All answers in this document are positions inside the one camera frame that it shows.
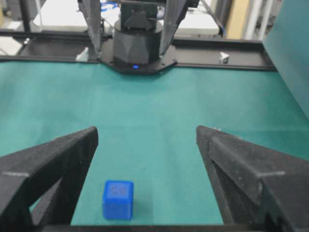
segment white table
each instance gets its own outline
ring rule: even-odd
[[[47,0],[41,9],[43,30],[58,31],[86,31],[87,24],[83,14],[78,11],[77,0]],[[102,17],[114,25],[120,14],[119,8],[103,12]],[[40,17],[36,16],[33,23],[40,25]],[[111,34],[112,28],[104,23],[105,32]],[[201,37],[203,35],[217,35],[219,27],[207,13],[188,13],[181,22],[176,36]]]

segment small white block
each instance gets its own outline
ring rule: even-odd
[[[224,52],[220,52],[220,57],[219,57],[220,63],[227,64],[229,57],[230,57],[229,54],[226,54]]]

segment blue block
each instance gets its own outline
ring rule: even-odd
[[[106,219],[131,220],[133,214],[133,182],[105,182],[103,216]]]

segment green cloth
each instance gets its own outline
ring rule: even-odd
[[[264,46],[295,99],[309,118],[308,0],[284,0]]]
[[[196,145],[205,125],[308,159],[309,121],[276,72],[0,64],[0,155],[95,125],[99,146],[72,224],[220,224]],[[132,221],[106,221],[106,180],[131,180]]]

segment white object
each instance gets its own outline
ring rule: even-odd
[[[252,10],[249,17],[247,29],[245,32],[244,38],[246,40],[251,40],[254,34],[254,30],[256,27],[257,19],[259,17],[260,9],[262,6],[263,0],[253,0],[252,1]]]
[[[266,2],[264,17],[262,20],[262,25],[261,25],[260,34],[259,34],[259,40],[262,40],[264,38],[273,2],[274,2],[273,0],[267,0]]]
[[[22,44],[12,37],[0,36],[0,55],[15,56],[21,47]]]
[[[219,61],[221,64],[227,64],[229,59],[229,54],[226,54],[224,52],[220,52]]]
[[[78,11],[77,0],[47,0],[41,14],[44,30],[83,32],[88,29],[83,13]],[[41,24],[39,15],[33,23]]]
[[[88,62],[89,60],[89,48],[85,47],[84,51],[81,52],[81,54],[78,54],[76,56],[77,62]]]
[[[179,37],[202,37],[203,35],[217,35],[219,27],[209,14],[197,12],[187,13],[185,19],[180,23],[175,36]]]

